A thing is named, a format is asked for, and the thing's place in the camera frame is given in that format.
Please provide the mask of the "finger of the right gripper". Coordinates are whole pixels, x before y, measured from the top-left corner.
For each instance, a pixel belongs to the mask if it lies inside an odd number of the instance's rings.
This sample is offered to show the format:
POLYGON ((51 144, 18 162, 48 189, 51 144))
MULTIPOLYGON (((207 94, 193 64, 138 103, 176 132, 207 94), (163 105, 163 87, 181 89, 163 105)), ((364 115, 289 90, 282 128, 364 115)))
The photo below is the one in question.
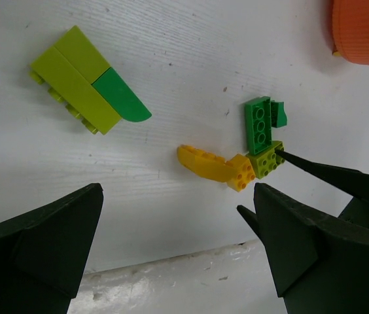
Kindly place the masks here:
POLYGON ((310 162, 284 150, 277 150, 276 154, 314 177, 331 184, 360 201, 369 203, 369 174, 356 169, 310 162))
POLYGON ((237 206, 238 213, 243 217, 244 221, 249 226, 256 226, 257 225, 257 215, 256 213, 252 212, 248 208, 243 205, 237 206))

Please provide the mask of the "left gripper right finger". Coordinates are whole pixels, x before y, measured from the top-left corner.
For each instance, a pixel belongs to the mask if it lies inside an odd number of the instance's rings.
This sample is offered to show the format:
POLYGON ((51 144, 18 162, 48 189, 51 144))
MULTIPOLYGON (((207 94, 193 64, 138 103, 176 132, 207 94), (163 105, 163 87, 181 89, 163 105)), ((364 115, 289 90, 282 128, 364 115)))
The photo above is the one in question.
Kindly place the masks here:
POLYGON ((369 229, 255 186, 277 295, 288 313, 369 313, 369 229))

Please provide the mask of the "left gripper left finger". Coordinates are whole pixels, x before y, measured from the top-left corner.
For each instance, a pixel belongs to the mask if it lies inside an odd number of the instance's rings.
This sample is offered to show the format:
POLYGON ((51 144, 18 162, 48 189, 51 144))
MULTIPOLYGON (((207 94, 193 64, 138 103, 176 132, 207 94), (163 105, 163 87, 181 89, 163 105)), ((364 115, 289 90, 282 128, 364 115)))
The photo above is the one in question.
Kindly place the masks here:
POLYGON ((0 222, 0 313, 67 313, 102 207, 92 183, 0 222))

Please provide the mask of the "yellow curved lego brick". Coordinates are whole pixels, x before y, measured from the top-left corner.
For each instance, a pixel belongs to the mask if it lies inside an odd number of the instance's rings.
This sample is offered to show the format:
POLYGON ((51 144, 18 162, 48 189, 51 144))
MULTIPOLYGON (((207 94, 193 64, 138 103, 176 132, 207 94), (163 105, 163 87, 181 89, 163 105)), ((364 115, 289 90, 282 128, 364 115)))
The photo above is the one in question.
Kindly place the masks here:
POLYGON ((225 183, 237 174, 224 157, 189 145, 177 148, 177 158, 182 166, 204 179, 225 183))

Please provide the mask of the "orange divided round container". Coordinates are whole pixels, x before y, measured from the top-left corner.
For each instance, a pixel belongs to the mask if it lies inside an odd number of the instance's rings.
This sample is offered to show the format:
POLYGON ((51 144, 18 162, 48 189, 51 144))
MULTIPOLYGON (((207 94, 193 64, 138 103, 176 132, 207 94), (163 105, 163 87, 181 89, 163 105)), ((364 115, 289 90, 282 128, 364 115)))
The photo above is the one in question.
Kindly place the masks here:
POLYGON ((325 31, 334 57, 369 65, 369 0, 325 1, 325 31))

